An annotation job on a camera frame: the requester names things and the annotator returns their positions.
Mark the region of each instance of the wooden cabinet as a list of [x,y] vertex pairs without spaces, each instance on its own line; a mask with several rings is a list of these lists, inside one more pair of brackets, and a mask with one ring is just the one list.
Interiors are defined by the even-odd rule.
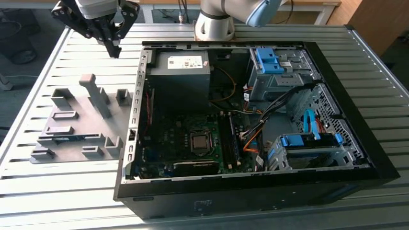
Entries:
[[342,0],[327,24],[350,24],[379,56],[409,27],[409,0]]

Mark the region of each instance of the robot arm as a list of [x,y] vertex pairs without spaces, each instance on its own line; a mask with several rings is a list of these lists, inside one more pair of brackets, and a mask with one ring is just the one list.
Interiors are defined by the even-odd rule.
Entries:
[[233,18],[251,27],[263,26],[275,14],[281,0],[202,0],[194,26],[196,39],[225,41],[234,37]]
[[[122,22],[113,23],[113,17],[121,11]],[[52,10],[52,15],[86,38],[96,38],[104,45],[109,56],[118,58],[120,40],[125,37],[140,6],[125,0],[61,0]]]

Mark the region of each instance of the white sticker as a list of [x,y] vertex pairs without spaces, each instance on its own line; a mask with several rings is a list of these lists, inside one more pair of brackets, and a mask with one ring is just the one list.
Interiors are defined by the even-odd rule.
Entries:
[[255,161],[261,166],[263,165],[263,160],[261,159],[259,156],[255,157]]
[[250,101],[250,95],[249,95],[247,93],[243,94],[243,100],[245,100],[246,102]]
[[291,63],[289,61],[282,61],[279,62],[281,66],[291,66]]
[[54,138],[53,140],[62,140],[62,141],[66,141],[66,140],[69,140],[69,138]]
[[201,69],[202,56],[170,56],[168,58],[168,69]]

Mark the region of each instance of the blue latch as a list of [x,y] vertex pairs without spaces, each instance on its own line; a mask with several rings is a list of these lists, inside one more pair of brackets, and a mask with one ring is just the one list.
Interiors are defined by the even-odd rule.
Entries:
[[271,151],[269,152],[269,154],[267,154],[267,160],[270,159],[270,157],[274,155],[274,153],[275,153],[275,150],[274,149],[271,149]]
[[278,63],[278,56],[274,54],[273,49],[257,48],[255,50],[262,73],[283,73]]
[[289,146],[303,146],[303,141],[301,135],[285,136]]
[[281,143],[282,143],[282,146],[283,146],[283,147],[286,147],[286,146],[287,146],[287,142],[286,142],[285,137],[283,137],[283,138],[281,138]]
[[317,128],[317,122],[314,121],[314,112],[310,109],[306,109],[303,112],[303,132],[307,133],[307,119],[309,119],[309,124],[311,127],[311,133],[314,135],[314,139],[319,140],[321,136],[319,136],[319,132],[318,132],[318,128]]
[[338,144],[342,145],[343,138],[342,138],[341,134],[337,133],[337,134],[334,135],[334,138],[335,138]]

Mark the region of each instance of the aluminum extrusion table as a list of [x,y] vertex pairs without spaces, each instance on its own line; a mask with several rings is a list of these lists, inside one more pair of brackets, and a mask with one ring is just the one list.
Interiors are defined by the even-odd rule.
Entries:
[[398,169],[401,178],[318,207],[233,213],[148,222],[112,200],[117,161],[29,163],[53,103],[52,90],[96,74],[108,92],[133,91],[142,40],[190,40],[189,25],[136,24],[121,42],[120,59],[94,39],[65,29],[0,148],[0,227],[5,229],[407,229],[409,93],[355,31],[341,26],[238,25],[239,40],[314,41]]

